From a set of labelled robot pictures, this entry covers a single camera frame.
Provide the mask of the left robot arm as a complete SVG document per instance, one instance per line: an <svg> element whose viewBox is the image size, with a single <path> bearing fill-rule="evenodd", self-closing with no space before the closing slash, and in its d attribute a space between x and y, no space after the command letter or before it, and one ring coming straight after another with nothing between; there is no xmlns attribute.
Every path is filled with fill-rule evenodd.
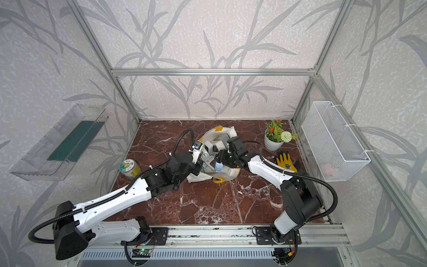
<svg viewBox="0 0 427 267"><path fill-rule="evenodd" d="M97 237L93 228L105 219L140 202L177 190L195 170L202 142L191 139L188 151L177 151L164 162L139 173L130 183L97 199L73 205L66 201L58 206L53 219L34 227L28 234L36 244L53 244L56 259L65 260L84 251Z"/></svg>

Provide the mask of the white canvas tote bag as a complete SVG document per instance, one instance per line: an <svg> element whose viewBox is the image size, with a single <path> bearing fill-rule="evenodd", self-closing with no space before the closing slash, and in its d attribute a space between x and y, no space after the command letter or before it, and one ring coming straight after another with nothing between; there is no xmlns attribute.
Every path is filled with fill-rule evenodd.
<svg viewBox="0 0 427 267"><path fill-rule="evenodd" d="M227 166L221 159L229 154L228 140L234 137L237 137L237 132L233 126L217 126L195 141L190 152L196 167L188 175L188 182L213 180L220 184L237 178L240 169Z"/></svg>

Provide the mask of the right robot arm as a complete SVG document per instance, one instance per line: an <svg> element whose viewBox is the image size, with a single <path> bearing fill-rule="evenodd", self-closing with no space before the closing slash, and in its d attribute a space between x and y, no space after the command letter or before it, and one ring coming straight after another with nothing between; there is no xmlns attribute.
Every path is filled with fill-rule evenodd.
<svg viewBox="0 0 427 267"><path fill-rule="evenodd" d="M276 186L282 194L282 213L270 225L272 238L277 243L291 232L294 234L306 223L331 214L338 205L335 189L325 181L281 168L259 152L248 151L247 141L239 137L227 141L228 148L215 156L217 162L231 168L246 169ZM327 188L332 194L332 205L321 214L316 212L323 206L316 184Z"/></svg>

